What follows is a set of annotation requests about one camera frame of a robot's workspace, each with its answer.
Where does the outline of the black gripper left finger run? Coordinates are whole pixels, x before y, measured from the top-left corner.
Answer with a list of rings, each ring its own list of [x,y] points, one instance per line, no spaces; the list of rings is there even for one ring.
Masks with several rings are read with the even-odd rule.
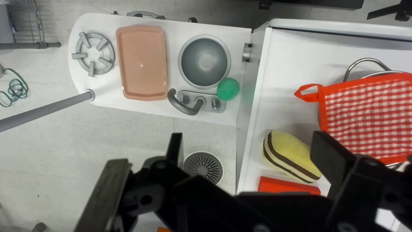
[[[128,158],[108,159],[75,232],[133,232],[153,212],[170,232],[240,232],[241,203],[179,165],[183,134],[173,132],[164,156],[132,171]]]

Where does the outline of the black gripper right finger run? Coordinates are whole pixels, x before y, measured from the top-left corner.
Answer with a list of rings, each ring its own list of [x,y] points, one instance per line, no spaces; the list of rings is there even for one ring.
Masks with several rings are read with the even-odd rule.
[[[313,132],[310,158],[331,183],[327,230],[389,232],[376,221],[380,208],[412,226],[411,166],[404,171],[389,168],[371,156],[352,153],[325,131]]]

